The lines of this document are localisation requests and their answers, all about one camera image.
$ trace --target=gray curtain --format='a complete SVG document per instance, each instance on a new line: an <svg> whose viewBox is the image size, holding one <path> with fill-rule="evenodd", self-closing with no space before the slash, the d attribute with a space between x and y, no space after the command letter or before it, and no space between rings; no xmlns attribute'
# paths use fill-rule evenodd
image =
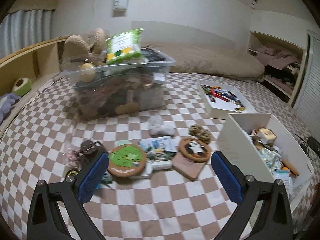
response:
<svg viewBox="0 0 320 240"><path fill-rule="evenodd" d="M17 11L0 24L0 58L51 38L53 10Z"/></svg>

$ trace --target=red pen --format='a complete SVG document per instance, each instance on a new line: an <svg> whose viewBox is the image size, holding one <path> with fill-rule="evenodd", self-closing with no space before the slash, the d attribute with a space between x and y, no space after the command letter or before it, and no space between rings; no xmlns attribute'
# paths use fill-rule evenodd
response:
<svg viewBox="0 0 320 240"><path fill-rule="evenodd" d="M213 89L211 89L211 94L212 94L215 98L220 98L220 99L223 100L223 101L229 102L229 99L226 99L226 98L218 95L216 92L214 92Z"/></svg>

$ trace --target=blue gripper pad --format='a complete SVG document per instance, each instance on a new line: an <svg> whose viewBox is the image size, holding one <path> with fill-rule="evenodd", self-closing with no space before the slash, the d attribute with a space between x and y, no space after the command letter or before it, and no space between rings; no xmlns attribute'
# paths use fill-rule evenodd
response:
<svg viewBox="0 0 320 240"><path fill-rule="evenodd" d="M211 156L211 166L230 200L239 205L243 200L241 185L217 152Z"/></svg>
<svg viewBox="0 0 320 240"><path fill-rule="evenodd" d="M78 201L81 204L90 201L109 165L109 158L103 153L79 186Z"/></svg>

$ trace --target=black cord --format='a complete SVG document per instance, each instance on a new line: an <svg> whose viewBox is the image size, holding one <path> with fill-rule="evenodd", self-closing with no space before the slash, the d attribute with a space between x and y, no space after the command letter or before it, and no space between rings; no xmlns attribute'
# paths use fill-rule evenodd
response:
<svg viewBox="0 0 320 240"><path fill-rule="evenodd" d="M311 159L311 158L310 158L309 146L308 146L308 144L306 143L306 141L305 141L303 138L301 138L298 134L295 133L294 135L297 136L297 137L300 139L300 141L298 142L299 144L300 144L301 141L303 142L303 145L304 145L304 146L306 147L306 149L307 149L306 155L308 156L308 158L309 158L310 160L314 161L316 158L314 158L314 159Z"/></svg>

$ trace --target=clear plastic storage bin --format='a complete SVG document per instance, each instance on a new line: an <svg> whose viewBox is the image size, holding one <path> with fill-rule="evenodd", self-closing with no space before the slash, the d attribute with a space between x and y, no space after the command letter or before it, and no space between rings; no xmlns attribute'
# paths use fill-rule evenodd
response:
<svg viewBox="0 0 320 240"><path fill-rule="evenodd" d="M128 114L162 105L166 76L175 60L97 66L67 72L83 119Z"/></svg>

